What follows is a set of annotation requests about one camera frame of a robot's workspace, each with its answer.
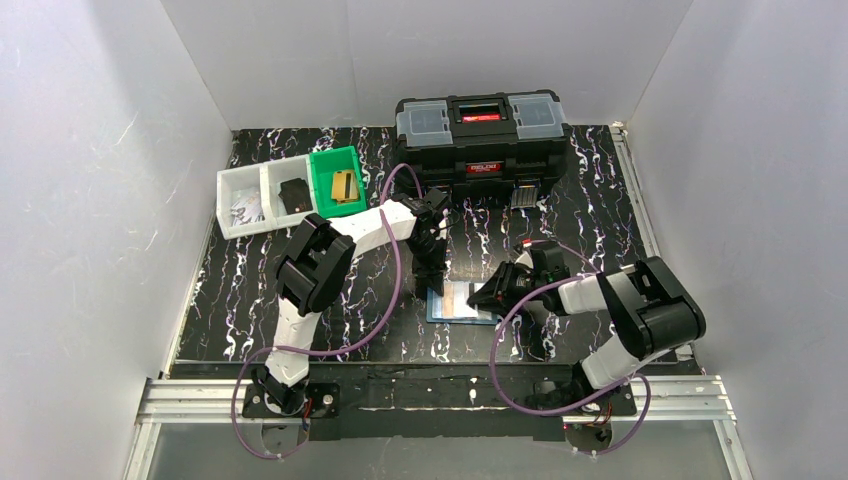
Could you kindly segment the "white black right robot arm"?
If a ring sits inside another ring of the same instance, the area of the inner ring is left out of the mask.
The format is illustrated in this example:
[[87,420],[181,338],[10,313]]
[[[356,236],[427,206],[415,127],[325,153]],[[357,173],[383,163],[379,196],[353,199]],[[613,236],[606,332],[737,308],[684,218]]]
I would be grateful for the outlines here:
[[680,280],[658,256],[609,271],[573,275],[565,264],[570,248],[552,240],[527,240],[513,261],[471,294],[471,307],[501,317],[505,329],[539,300],[557,316],[605,311],[615,332],[574,364],[571,378],[525,402],[495,389],[510,407],[534,416],[562,415],[595,401],[632,378],[644,365],[702,338],[705,316]]

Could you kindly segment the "blue leather card holder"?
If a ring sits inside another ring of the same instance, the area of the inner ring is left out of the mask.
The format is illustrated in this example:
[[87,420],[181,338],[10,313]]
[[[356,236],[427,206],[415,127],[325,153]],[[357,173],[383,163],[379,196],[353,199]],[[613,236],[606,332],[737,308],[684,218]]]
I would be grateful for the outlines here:
[[497,325],[501,318],[468,304],[469,297],[482,283],[448,281],[443,294],[427,291],[426,321],[431,324]]

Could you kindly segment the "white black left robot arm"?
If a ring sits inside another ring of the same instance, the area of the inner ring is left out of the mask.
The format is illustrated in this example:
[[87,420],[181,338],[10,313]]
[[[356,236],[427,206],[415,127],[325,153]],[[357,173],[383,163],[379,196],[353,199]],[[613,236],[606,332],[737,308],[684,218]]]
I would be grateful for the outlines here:
[[276,271],[276,331],[263,366],[251,373],[257,391],[252,402],[262,402],[282,416],[304,410],[315,328],[339,298],[356,257],[391,240],[404,242],[413,256],[416,297],[442,293],[448,202],[446,193],[431,189],[421,198],[396,194],[348,217],[327,220],[310,214],[301,222]]

